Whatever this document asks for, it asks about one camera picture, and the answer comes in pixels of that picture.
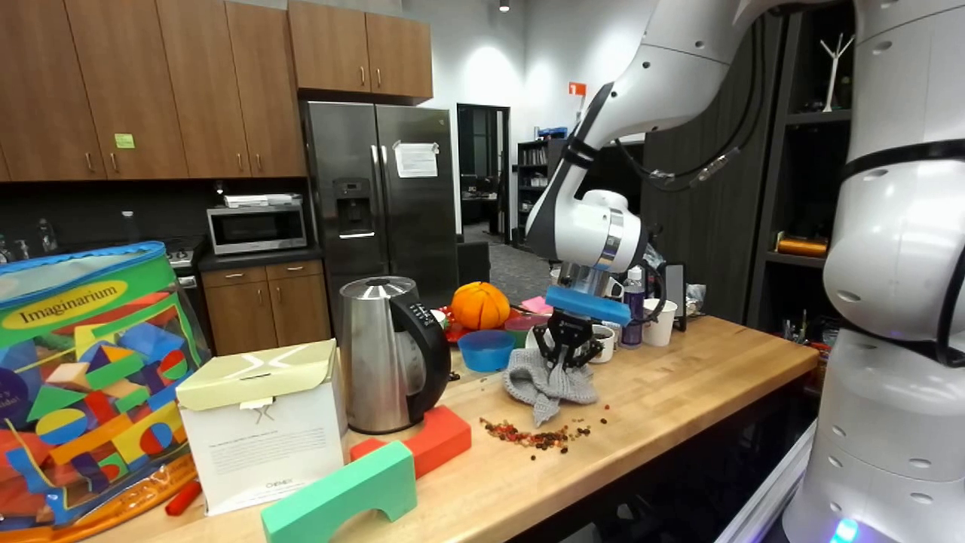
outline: kitchen island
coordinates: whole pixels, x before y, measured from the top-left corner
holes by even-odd
[[[580,432],[563,447],[523,447],[493,437],[493,424],[531,432],[531,407],[517,403],[502,376],[464,373],[445,403],[474,432],[474,447],[416,483],[420,505],[397,521],[378,512],[346,521],[339,541],[510,541],[569,505],[606,490],[721,418],[756,403],[819,367],[819,350],[716,317],[697,317],[667,350],[617,347],[593,366],[596,403],[563,407],[558,421]],[[131,541],[267,541],[260,508],[185,516],[164,508],[95,537]]]

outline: doorway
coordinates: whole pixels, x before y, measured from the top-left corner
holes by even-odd
[[[463,228],[510,242],[510,108],[460,103]]]

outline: stainless steel kettle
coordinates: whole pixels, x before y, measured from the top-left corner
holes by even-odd
[[[416,280],[373,273],[339,292],[350,427],[378,434],[423,421],[451,382],[451,347]]]

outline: refrigerator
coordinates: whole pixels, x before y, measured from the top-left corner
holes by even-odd
[[[306,101],[312,201],[334,334],[339,289],[357,278],[414,278],[429,308],[460,286],[451,112]]]

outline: blue container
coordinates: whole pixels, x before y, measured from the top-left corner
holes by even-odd
[[[497,373],[510,366],[513,334],[505,329],[471,331],[460,337],[464,366],[478,373]]]

